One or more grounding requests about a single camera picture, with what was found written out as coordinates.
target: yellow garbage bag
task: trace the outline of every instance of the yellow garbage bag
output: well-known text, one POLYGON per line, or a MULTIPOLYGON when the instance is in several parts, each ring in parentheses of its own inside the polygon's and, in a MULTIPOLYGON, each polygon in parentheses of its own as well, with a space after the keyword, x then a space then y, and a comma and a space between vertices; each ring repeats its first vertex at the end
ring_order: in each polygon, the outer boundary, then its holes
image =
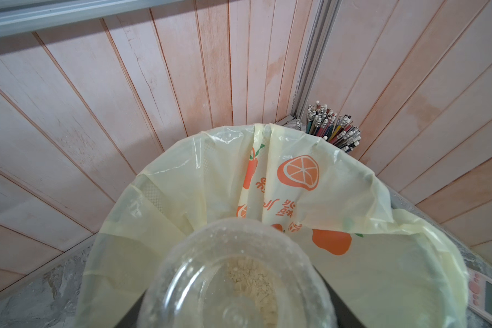
POLYGON ((114 327, 171 247, 232 216, 297 242, 368 328, 466 327, 466 267, 445 234, 392 209, 359 161, 275 124, 201 132, 137 175, 87 260, 77 327, 114 327))

